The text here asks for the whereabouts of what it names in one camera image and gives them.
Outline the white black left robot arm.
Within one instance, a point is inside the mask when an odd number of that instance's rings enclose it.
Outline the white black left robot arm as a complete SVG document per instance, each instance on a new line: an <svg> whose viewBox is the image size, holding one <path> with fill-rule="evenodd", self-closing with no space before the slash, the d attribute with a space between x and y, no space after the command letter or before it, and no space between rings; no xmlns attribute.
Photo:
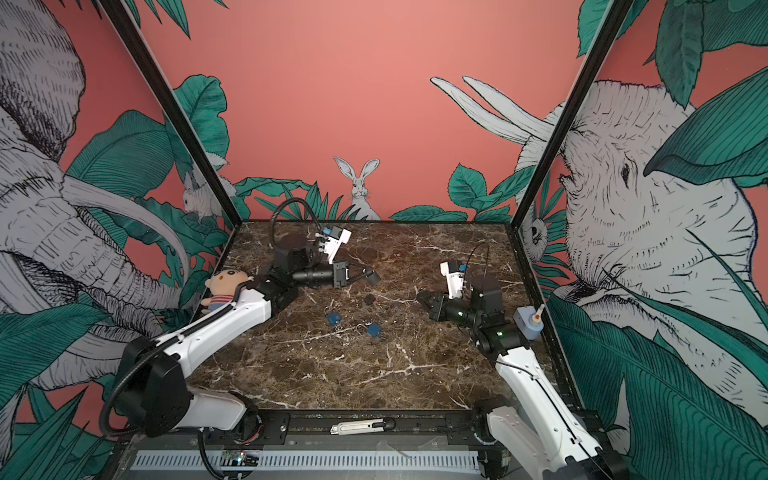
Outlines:
<svg viewBox="0 0 768 480"><path fill-rule="evenodd" d="M325 234L313 242L286 235L276 242L264 273L236 281L229 302L175 332L131 341L99 416L102 435L159 437L195 428L236 431L244 443L256 439L263 421L252 401L238 393L191 388L187 379L242 333L278 315L302 287L354 283L351 262L334 258L341 244Z"/></svg>

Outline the black padlock front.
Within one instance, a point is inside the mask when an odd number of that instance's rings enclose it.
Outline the black padlock front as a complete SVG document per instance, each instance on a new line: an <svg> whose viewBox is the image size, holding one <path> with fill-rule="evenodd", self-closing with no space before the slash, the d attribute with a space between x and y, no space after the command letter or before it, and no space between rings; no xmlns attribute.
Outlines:
<svg viewBox="0 0 768 480"><path fill-rule="evenodd" d="M367 271L365 277L371 286L375 286L380 282L380 276L374 270Z"/></svg>

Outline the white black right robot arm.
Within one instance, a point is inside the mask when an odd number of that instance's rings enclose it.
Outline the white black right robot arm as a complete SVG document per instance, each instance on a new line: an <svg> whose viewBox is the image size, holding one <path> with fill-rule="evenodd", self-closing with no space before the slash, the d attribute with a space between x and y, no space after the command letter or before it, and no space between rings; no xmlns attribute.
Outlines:
<svg viewBox="0 0 768 480"><path fill-rule="evenodd" d="M516 404L482 411L476 436L498 442L533 479L627 479L629 469L600 444L560 397L531 347L543 330L541 307L508 316L499 282L490 274L449 273L445 292L421 291L430 319L453 322L512 390Z"/></svg>

